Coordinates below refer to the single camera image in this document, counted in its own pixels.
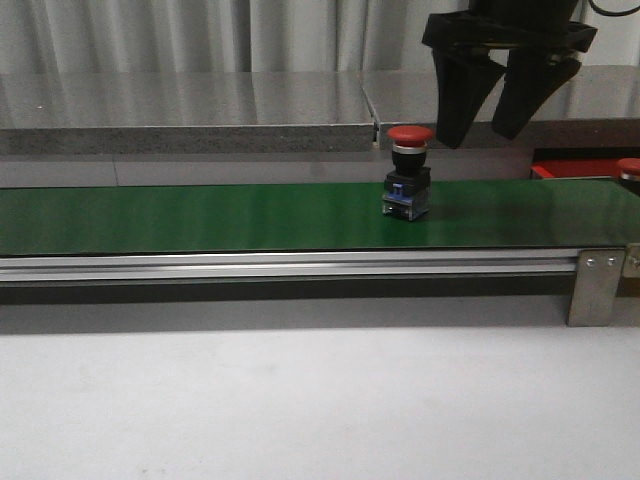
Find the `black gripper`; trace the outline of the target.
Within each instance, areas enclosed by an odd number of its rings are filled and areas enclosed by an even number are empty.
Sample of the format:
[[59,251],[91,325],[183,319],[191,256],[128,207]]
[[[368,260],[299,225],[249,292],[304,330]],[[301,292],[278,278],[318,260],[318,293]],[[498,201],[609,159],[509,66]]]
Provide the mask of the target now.
[[[513,140],[579,71],[575,58],[597,29],[571,19],[575,1],[471,1],[462,11],[429,16],[422,43],[432,49],[437,85],[436,138],[458,148],[496,83],[504,87],[492,129]],[[490,58],[509,52],[507,68]]]

